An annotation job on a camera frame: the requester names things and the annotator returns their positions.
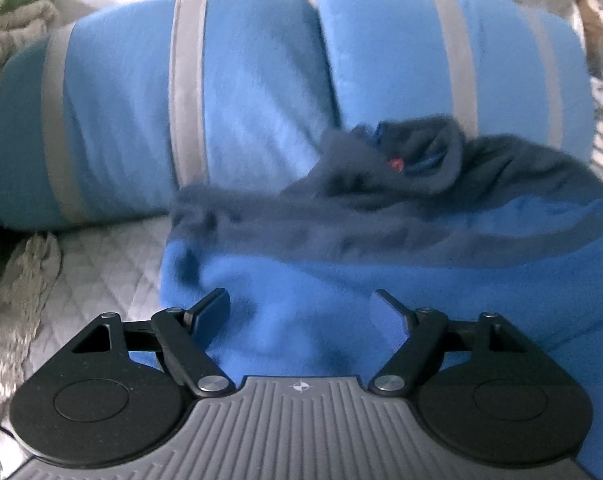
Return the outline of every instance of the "dark gray cloth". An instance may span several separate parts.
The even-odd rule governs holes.
[[[603,235],[603,206],[556,232],[525,237],[439,222],[520,196],[588,207],[603,201],[603,183],[576,159],[514,136],[466,141],[448,117],[384,123],[381,131],[372,140],[366,128],[328,131],[321,160],[278,196],[185,187],[170,238],[196,240],[205,252],[278,260],[505,267],[567,253]],[[389,167],[399,158],[401,172]]]

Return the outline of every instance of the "gray ribbed plate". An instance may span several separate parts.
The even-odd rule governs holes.
[[[587,480],[564,460],[530,470],[469,462],[432,441],[403,400],[356,378],[251,377],[198,402],[164,446],[110,468],[31,459],[12,480]]]

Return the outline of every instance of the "quilted white bedspread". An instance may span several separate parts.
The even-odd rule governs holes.
[[[160,217],[58,236],[62,270],[31,343],[27,376],[102,312],[136,321],[162,308],[160,265],[169,231],[170,219]]]

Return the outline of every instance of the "stuffed animal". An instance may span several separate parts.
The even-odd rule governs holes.
[[[584,25],[585,50],[592,75],[603,75],[603,7],[599,0],[573,0]]]

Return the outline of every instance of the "red spot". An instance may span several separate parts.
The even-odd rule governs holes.
[[[404,159],[403,158],[391,158],[388,161],[388,165],[390,169],[393,171],[402,171],[404,169]]]

